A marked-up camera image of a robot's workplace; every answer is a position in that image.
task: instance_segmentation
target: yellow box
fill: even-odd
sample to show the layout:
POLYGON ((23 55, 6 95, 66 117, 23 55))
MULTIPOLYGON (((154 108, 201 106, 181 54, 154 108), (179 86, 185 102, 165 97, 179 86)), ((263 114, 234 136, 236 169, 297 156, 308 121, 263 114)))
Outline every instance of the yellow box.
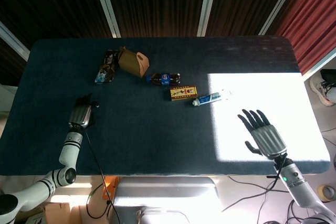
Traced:
POLYGON ((196 86, 191 85, 170 88, 170 96, 172 101, 197 98, 196 86))

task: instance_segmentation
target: robotic arm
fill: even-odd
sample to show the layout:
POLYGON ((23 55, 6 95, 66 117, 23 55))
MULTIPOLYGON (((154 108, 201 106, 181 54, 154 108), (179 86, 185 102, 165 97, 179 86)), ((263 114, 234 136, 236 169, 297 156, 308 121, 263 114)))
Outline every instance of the robotic arm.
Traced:
POLYGON ((295 163, 287 158, 287 147, 276 128, 271 125, 265 115, 257 110, 243 110, 247 119, 242 115, 242 120, 247 130, 251 133, 259 149, 252 147, 246 141, 247 148, 255 154, 265 156, 274 161, 275 170, 280 172, 279 177, 287 187, 295 202, 302 208, 311 208, 316 214, 302 221, 303 224, 330 223, 336 224, 336 215, 329 210, 309 186, 295 163))
POLYGON ((63 143, 59 162, 63 168, 52 170, 41 180, 28 188, 13 193, 0 195, 0 223, 12 224, 19 211, 29 211, 50 196, 56 188, 71 185, 76 180, 76 162, 83 139, 83 131, 94 124, 92 107, 97 103, 90 103, 91 95, 76 101, 69 120, 70 130, 63 143))

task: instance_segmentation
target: shoe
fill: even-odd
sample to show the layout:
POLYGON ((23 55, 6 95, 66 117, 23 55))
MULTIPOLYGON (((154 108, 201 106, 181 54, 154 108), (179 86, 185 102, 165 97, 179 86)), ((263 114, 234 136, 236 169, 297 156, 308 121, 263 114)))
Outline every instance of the shoe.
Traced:
POLYGON ((327 99, 327 93, 333 87, 333 83, 326 82, 320 76, 313 76, 309 80, 309 86, 325 106, 333 106, 335 104, 327 99))

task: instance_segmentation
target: table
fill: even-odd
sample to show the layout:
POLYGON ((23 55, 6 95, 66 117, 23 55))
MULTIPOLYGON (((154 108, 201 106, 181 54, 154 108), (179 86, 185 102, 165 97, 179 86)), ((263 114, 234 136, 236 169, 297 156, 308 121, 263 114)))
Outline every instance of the table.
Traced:
MULTIPOLYGON (((274 174, 272 162, 249 152, 241 109, 260 109, 278 129, 303 173, 330 160, 289 41, 276 36, 216 38, 48 39, 36 42, 0 140, 1 175, 43 175, 58 157, 76 98, 100 102, 87 132, 110 175, 274 174), (119 69, 112 83, 94 78, 107 49, 126 46, 148 56, 147 73, 178 72, 199 95, 222 89, 228 100, 193 107, 119 69)), ((78 175, 99 170, 83 139, 78 175)))

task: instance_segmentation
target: metal frame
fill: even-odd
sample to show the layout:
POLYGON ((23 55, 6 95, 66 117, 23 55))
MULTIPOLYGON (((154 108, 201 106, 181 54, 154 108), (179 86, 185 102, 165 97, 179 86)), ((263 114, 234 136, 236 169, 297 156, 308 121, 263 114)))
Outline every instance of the metal frame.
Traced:
POLYGON ((272 12, 268 16, 266 22, 264 23, 264 25, 261 28, 261 30, 260 30, 260 32, 259 32, 258 35, 264 35, 267 32, 268 28, 270 27, 270 25, 272 24, 273 20, 275 19, 275 17, 279 13, 279 11, 282 8, 282 6, 284 5, 285 1, 286 0, 278 0, 278 2, 275 4, 272 12))
POLYGON ((0 38, 3 39, 25 61, 28 60, 30 51, 18 38, 0 21, 0 38))
POLYGON ((109 27, 110 27, 110 30, 111 30, 111 33, 112 33, 112 37, 113 38, 121 38, 118 23, 117 23, 117 19, 115 17, 113 7, 112 7, 112 4, 111 4, 111 0, 100 0, 100 3, 101 3, 101 6, 104 10, 107 23, 109 24, 109 27))
POLYGON ((197 30, 198 37, 205 36, 206 28, 208 26, 210 12, 212 8, 212 2, 213 0, 203 0, 200 21, 198 23, 198 30, 197 30))
POLYGON ((326 56, 309 69, 302 77, 303 81, 308 80, 313 74, 323 68, 329 61, 336 57, 336 47, 332 49, 326 56))

